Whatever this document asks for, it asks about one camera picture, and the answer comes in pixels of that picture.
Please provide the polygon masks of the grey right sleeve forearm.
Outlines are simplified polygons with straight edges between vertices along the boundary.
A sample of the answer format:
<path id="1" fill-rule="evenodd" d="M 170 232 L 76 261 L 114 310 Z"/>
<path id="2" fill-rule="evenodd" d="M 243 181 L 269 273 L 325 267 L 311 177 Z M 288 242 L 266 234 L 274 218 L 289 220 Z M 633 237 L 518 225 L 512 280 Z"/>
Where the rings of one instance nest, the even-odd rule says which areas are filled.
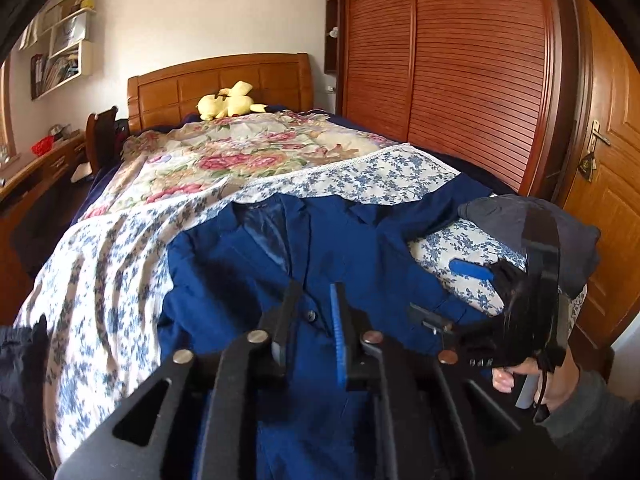
<path id="1" fill-rule="evenodd" d="M 593 370 L 539 423 L 585 478 L 639 477 L 639 402 L 616 396 Z"/>

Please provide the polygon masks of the right hand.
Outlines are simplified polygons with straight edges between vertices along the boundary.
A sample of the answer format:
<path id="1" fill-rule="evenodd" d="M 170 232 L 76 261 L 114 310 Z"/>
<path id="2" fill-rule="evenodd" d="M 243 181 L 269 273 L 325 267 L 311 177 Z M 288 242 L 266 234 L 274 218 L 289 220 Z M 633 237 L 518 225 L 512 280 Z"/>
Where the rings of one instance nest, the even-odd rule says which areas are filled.
<path id="1" fill-rule="evenodd" d="M 493 368 L 492 385 L 502 393 L 511 393 L 516 375 L 534 376 L 537 379 L 534 399 L 552 414 L 572 396 L 579 382 L 580 370 L 572 352 L 567 350 L 563 364 L 553 373 L 543 373 L 533 358 L 527 358 L 518 366 Z"/>

